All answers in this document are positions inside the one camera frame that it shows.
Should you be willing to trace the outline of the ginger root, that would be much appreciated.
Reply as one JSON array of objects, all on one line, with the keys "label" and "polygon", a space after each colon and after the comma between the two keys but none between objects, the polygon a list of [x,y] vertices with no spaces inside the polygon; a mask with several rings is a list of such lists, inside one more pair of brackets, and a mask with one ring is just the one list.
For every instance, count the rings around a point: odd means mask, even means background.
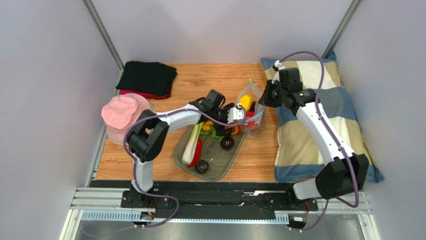
[{"label": "ginger root", "polygon": [[210,131],[212,129],[212,126],[214,125],[214,123],[211,120],[208,120],[206,122],[203,123],[201,129],[203,131]]}]

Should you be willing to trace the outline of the black folded cloth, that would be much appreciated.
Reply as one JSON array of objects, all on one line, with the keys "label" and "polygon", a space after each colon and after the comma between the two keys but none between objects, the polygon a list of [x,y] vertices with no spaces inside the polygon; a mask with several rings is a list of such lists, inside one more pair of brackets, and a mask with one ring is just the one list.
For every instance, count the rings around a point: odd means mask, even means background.
[{"label": "black folded cloth", "polygon": [[177,75],[175,67],[160,62],[128,61],[116,89],[155,96],[169,95]]}]

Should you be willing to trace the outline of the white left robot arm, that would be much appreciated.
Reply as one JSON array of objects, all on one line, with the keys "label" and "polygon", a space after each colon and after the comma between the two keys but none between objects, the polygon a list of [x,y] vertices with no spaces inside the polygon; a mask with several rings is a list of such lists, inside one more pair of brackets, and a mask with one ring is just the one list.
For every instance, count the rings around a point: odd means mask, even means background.
[{"label": "white left robot arm", "polygon": [[206,97],[175,110],[158,113],[144,110],[123,138],[123,147],[133,159],[132,188],[149,195],[153,187],[154,159],[161,152],[168,133],[206,120],[225,127],[240,125],[246,110],[241,104],[223,105],[224,100],[224,95],[212,89]]}]

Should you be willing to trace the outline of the orange fruit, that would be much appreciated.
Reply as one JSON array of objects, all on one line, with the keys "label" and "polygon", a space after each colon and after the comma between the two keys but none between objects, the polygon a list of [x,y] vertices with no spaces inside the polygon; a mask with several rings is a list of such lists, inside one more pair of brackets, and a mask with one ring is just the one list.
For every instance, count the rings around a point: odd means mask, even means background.
[{"label": "orange fruit", "polygon": [[233,126],[233,127],[225,126],[224,128],[225,128],[225,130],[228,131],[227,135],[230,135],[230,136],[237,135],[241,130],[239,125],[236,125],[236,126]]}]

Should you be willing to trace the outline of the red apple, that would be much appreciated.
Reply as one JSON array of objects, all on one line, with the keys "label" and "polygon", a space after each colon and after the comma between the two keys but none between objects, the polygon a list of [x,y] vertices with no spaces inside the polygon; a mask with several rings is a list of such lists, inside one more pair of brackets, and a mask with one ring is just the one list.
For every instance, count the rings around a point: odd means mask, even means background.
[{"label": "red apple", "polygon": [[256,120],[253,118],[255,116],[254,111],[248,111],[246,113],[244,128],[248,130],[255,129],[257,127]]}]

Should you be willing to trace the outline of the yellow lemon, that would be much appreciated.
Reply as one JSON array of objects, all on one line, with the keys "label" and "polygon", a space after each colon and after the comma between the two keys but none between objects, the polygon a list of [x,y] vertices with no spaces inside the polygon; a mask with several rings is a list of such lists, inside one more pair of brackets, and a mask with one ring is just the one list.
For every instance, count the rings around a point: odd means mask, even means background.
[{"label": "yellow lemon", "polygon": [[253,97],[250,94],[244,94],[239,98],[238,103],[245,109],[246,112],[249,112],[253,101]]}]

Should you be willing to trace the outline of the pink bucket hat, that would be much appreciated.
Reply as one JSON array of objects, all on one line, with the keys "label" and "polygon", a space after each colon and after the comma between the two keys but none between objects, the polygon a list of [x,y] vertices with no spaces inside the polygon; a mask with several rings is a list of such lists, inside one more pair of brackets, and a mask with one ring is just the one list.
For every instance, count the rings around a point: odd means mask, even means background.
[{"label": "pink bucket hat", "polygon": [[101,117],[106,125],[106,133],[111,142],[122,145],[125,133],[145,110],[153,106],[141,95],[127,93],[113,97],[101,110]]}]

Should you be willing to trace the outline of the dark mangosteen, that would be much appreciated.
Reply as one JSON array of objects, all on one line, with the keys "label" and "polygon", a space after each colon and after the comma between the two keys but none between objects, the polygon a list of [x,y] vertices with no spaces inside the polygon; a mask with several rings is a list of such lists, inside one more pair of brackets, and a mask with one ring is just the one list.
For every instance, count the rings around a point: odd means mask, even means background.
[{"label": "dark mangosteen", "polygon": [[207,160],[201,159],[195,165],[195,171],[199,174],[205,174],[210,168]]}]

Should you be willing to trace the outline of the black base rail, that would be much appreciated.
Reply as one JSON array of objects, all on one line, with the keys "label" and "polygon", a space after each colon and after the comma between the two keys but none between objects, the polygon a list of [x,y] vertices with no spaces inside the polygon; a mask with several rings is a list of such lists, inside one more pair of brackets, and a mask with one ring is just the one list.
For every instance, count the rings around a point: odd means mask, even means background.
[{"label": "black base rail", "polygon": [[129,180],[94,180],[89,187],[118,188],[120,207],[150,208],[155,217],[175,220],[272,220],[279,211],[304,215],[322,208],[318,199],[297,200],[289,183],[154,181],[149,193],[156,198],[136,192]]}]

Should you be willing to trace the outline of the blue beige plaid pillow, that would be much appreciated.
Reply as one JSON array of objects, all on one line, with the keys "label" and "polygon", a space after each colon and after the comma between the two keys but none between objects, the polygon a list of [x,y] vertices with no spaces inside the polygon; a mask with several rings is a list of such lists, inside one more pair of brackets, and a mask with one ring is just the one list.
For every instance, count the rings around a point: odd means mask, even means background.
[{"label": "blue beige plaid pillow", "polygon": [[384,174],[364,139],[353,103],[341,83],[335,59],[284,60],[284,68],[297,68],[303,89],[319,91],[319,103],[308,103],[294,114],[285,106],[275,109],[280,126],[274,178],[281,183],[315,178],[335,157],[365,155],[369,164],[365,180],[380,183]]}]

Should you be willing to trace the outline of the celery stalk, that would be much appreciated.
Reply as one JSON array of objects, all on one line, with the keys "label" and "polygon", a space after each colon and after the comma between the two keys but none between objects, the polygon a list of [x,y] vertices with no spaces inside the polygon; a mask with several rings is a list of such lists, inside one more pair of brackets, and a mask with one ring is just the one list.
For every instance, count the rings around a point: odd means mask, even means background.
[{"label": "celery stalk", "polygon": [[202,130],[203,125],[204,125],[204,122],[198,123],[198,124],[194,125],[194,127],[192,129],[190,138],[187,142],[187,145],[186,145],[184,152],[183,152],[183,155],[182,155],[182,162],[185,165],[189,165],[194,158],[196,147],[197,147],[197,142],[198,142],[199,135],[200,135],[200,132]]}]

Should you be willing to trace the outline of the dark purple plum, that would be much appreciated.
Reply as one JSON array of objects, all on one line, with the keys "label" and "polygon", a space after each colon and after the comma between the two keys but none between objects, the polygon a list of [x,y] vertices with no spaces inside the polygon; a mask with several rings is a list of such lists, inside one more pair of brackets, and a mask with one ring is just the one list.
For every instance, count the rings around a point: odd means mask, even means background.
[{"label": "dark purple plum", "polygon": [[235,145],[235,140],[231,136],[224,136],[220,141],[220,147],[225,150],[231,150]]}]

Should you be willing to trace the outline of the grey round plate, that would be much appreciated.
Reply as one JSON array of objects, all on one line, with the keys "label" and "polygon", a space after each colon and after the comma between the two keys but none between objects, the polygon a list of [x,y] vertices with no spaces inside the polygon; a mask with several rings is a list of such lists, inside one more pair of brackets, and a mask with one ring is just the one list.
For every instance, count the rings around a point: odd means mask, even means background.
[{"label": "grey round plate", "polygon": [[122,145],[126,130],[138,120],[143,110],[155,112],[153,105],[149,102],[143,104],[130,101],[129,103],[119,103],[111,101],[102,109],[102,117],[106,124],[107,138],[115,145]]}]

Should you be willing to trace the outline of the grey plastic tray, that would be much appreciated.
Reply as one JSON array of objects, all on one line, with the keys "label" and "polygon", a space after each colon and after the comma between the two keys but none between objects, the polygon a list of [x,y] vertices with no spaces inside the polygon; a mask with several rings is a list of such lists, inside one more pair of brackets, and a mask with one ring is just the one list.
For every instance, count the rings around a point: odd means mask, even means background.
[{"label": "grey plastic tray", "polygon": [[173,152],[174,162],[179,168],[198,179],[208,182],[221,180],[234,163],[242,143],[246,138],[246,133],[239,132],[232,137],[234,139],[234,146],[230,150],[222,149],[220,142],[208,135],[200,136],[202,148],[199,159],[206,160],[209,169],[205,173],[198,173],[194,167],[187,168],[187,165],[182,161],[183,153],[191,137],[193,128],[193,125],[188,126],[178,141]]}]

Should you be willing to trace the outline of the clear zip top bag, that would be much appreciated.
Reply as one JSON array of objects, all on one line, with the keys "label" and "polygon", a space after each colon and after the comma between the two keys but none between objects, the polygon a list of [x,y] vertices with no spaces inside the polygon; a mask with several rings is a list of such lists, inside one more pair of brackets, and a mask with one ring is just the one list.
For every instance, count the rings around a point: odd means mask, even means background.
[{"label": "clear zip top bag", "polygon": [[236,99],[237,104],[242,104],[246,108],[246,118],[240,126],[246,136],[251,139],[257,138],[259,131],[263,127],[266,107],[258,103],[262,95],[263,91],[250,78],[247,86],[239,93]]}]

